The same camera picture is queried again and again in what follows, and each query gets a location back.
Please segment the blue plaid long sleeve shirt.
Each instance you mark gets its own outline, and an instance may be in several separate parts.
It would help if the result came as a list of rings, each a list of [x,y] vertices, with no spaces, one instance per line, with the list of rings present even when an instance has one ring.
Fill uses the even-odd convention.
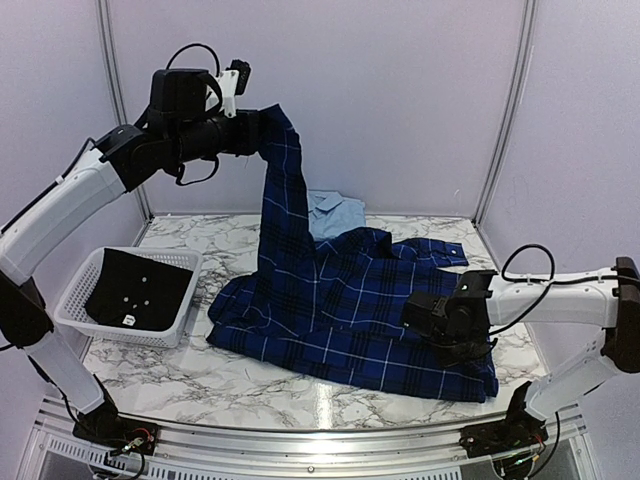
[[[211,304],[210,345],[299,374],[357,388],[484,402],[499,382],[490,356],[443,367],[401,314],[414,292],[448,296],[468,263],[460,244],[394,241],[358,227],[316,241],[298,133],[279,106],[263,109],[266,162],[257,268]]]

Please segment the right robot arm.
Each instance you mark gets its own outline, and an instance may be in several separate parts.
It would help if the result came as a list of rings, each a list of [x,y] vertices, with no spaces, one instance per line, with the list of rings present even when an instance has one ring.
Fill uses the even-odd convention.
[[[639,371],[639,268],[629,257],[611,267],[559,274],[510,277],[495,270],[470,270],[450,295],[413,292],[401,322],[452,367],[487,356],[491,337],[520,323],[584,324],[599,335],[546,376],[519,387],[495,430],[515,448],[560,408],[621,374]]]

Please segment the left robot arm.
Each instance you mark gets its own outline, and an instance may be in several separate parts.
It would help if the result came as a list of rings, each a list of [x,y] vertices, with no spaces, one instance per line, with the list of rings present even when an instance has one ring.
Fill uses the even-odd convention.
[[[101,383],[55,332],[32,275],[93,214],[158,171],[182,185],[189,161],[254,154],[259,114],[236,107],[249,76],[248,64],[239,60],[217,74],[205,69],[156,71],[140,118],[100,138],[1,229],[1,332],[61,389],[87,419],[89,431],[106,445],[125,438],[126,423]]]

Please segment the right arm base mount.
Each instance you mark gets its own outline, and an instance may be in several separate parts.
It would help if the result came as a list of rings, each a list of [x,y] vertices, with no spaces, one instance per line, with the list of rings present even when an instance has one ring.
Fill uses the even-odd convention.
[[[531,385],[527,381],[514,391],[503,419],[461,429],[459,445],[469,458],[542,445],[548,439],[545,421],[525,411],[525,397]]]

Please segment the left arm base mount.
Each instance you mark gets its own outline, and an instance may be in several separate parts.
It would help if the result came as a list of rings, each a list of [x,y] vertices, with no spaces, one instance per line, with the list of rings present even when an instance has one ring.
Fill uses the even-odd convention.
[[[140,439],[142,443],[137,448],[144,455],[154,453],[158,433],[159,426],[155,423],[123,417],[110,399],[88,414],[79,412],[72,431],[76,438],[113,449],[122,449]]]

